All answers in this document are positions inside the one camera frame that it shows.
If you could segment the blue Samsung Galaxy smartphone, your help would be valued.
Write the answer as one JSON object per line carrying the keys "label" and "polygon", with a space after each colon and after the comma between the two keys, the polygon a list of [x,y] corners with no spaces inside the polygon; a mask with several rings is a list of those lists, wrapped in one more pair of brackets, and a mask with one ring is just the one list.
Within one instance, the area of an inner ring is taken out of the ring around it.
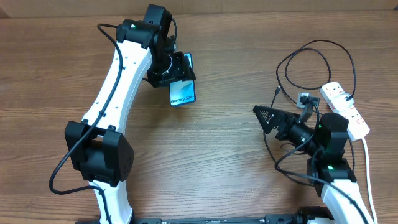
{"label": "blue Samsung Galaxy smartphone", "polygon": [[179,80],[169,85],[170,105],[181,106],[196,100],[194,80]]}

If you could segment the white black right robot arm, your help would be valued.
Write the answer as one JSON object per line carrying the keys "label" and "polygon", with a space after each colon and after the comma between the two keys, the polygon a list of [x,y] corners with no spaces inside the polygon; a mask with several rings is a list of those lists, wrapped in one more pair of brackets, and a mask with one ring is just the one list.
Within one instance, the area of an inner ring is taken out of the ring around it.
{"label": "white black right robot arm", "polygon": [[349,139],[346,118],[336,113],[317,115],[315,128],[310,128],[299,120],[299,114],[267,106],[255,106],[253,112],[264,134],[276,129],[276,139],[293,145],[292,153],[309,155],[306,174],[283,170],[280,159],[275,169],[287,177],[307,179],[324,203],[300,207],[293,214],[266,215],[266,223],[373,223],[354,170],[343,157]]}

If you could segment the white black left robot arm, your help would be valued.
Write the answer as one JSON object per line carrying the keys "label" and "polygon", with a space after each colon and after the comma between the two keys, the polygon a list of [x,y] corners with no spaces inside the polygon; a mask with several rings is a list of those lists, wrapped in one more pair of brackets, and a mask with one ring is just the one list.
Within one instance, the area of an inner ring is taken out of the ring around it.
{"label": "white black left robot arm", "polygon": [[134,221],[126,187],[134,151],[125,132],[141,82],[167,88],[172,106],[196,99],[192,55],[177,51],[177,38],[169,35],[175,25],[172,14],[155,4],[148,6],[143,19],[116,25],[113,61],[103,86],[82,120],[70,121],[65,128],[66,158],[94,191],[100,223]]}

